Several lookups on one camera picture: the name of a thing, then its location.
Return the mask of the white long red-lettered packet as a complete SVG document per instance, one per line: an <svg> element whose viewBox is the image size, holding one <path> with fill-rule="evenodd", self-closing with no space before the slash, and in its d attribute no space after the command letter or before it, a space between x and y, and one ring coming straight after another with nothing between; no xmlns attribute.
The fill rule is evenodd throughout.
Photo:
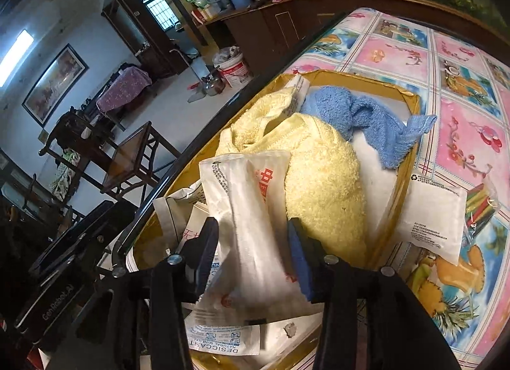
<svg viewBox="0 0 510 370"><path fill-rule="evenodd" d="M226 154L200 162L208 211L219 224L219 269L192 316L244 326L321 311L302 294L287 237L284 179L290 154Z"/></svg>

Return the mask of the yellow terry towel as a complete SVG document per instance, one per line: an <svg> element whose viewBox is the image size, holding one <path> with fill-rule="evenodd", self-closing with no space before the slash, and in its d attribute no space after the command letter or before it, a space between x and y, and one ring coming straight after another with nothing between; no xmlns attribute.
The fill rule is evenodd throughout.
<svg viewBox="0 0 510 370"><path fill-rule="evenodd" d="M295 110L291 87L268 93L221 132L217 154L286 151L286 212L352 266L366 263L366 197L360 162L333 126Z"/></svg>

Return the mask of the white desiccant sachet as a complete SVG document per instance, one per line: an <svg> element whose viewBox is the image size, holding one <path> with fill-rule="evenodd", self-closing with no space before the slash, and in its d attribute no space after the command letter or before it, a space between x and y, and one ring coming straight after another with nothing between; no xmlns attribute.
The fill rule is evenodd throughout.
<svg viewBox="0 0 510 370"><path fill-rule="evenodd" d="M260 327L199 325L192 315L184 320L190 349L210 354L254 356L260 353Z"/></svg>

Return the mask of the white flat pouch recycling mark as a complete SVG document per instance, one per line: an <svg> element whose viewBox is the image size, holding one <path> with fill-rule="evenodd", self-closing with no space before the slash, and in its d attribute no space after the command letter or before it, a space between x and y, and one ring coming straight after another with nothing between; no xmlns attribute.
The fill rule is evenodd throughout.
<svg viewBox="0 0 510 370"><path fill-rule="evenodd" d="M465 189L447 187L413 173L395 233L401 241L424 248L457 265L466 202Z"/></svg>

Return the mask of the white plastic bucket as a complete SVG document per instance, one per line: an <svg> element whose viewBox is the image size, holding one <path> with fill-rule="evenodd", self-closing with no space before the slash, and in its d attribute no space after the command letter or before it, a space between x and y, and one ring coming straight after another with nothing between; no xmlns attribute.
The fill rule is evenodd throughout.
<svg viewBox="0 0 510 370"><path fill-rule="evenodd" d="M242 88L252 79L250 69L238 46L220 49L213 56L212 62L232 88Z"/></svg>

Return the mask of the dark wooden chair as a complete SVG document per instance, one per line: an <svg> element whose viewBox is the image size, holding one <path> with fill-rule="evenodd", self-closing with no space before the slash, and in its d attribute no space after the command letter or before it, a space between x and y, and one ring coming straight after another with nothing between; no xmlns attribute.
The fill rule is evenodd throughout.
<svg viewBox="0 0 510 370"><path fill-rule="evenodd" d="M62 150L70 149L95 164L105 173L104 179L96 180L78 165L58 155L51 149L53 142ZM155 167L155 161L161 148L175 159L181 156L181 152L167 141L151 122L143 124L117 144L109 131L101 126L93 126L80 112L72 108L58 119L39 154L50 155L57 163L63 164L91 183L100 193L115 200L124 199L136 189L141 190L141 199L144 200L148 189L155 188L160 182L158 173L162 168Z"/></svg>

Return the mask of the metal kettle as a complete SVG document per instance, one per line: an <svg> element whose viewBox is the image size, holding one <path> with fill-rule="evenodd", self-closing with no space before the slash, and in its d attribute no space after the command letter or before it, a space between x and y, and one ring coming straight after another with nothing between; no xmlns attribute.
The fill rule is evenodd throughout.
<svg viewBox="0 0 510 370"><path fill-rule="evenodd" d="M218 69L214 69L207 76L203 76L201 81L204 92L208 96L215 96L220 94L226 87L226 82L222 78Z"/></svg>

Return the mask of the white foam tray yellow tape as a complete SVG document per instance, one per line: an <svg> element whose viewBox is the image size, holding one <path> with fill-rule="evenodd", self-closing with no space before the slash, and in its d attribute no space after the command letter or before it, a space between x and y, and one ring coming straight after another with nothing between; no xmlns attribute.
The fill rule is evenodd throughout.
<svg viewBox="0 0 510 370"><path fill-rule="evenodd" d="M299 111L308 91L324 86L420 112L419 96L389 83L326 70L280 75L156 199L128 253L131 271L151 268L197 236L206 216L217 220L208 288L185 321L196 369L290 369L314 348L323 308L295 278L289 214L350 264L367 262L359 160L332 126Z"/></svg>

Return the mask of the clear bag of coloured sticks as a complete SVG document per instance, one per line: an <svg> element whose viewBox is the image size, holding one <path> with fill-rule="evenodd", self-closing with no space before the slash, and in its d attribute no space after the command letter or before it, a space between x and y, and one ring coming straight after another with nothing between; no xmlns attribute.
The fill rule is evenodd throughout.
<svg viewBox="0 0 510 370"><path fill-rule="evenodd" d="M488 177L468 192L465 208L465 225L475 238L488 225L499 209L499 199L493 183Z"/></svg>

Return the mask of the framed wall picture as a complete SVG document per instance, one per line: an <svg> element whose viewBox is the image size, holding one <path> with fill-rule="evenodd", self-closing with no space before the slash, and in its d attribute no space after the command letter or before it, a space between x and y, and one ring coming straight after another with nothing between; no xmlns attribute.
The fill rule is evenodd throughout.
<svg viewBox="0 0 510 370"><path fill-rule="evenodd" d="M23 108L44 127L49 118L89 66L68 43L46 67L23 100Z"/></svg>

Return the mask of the colourful patterned tablecloth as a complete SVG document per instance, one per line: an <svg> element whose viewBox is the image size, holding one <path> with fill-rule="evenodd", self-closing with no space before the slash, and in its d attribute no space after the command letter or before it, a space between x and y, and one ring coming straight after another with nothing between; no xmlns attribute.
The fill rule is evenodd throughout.
<svg viewBox="0 0 510 370"><path fill-rule="evenodd" d="M446 31L360 8L326 30L289 65L360 75L415 93L437 116L422 137L416 171L467 193L486 177L499 209L457 265L402 243L391 262L418 293L464 369L496 367L509 348L509 68Z"/></svg>

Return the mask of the blue terry towel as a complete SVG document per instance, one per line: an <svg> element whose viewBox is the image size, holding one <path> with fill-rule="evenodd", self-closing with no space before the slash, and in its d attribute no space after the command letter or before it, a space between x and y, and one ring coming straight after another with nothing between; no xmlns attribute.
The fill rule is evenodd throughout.
<svg viewBox="0 0 510 370"><path fill-rule="evenodd" d="M437 121L435 115L412 115L403 122L394 112L367 95L355 95L345 87L324 86L309 93L300 112L333 126L346 141L362 131L376 149L385 169L396 169L419 139Z"/></svg>

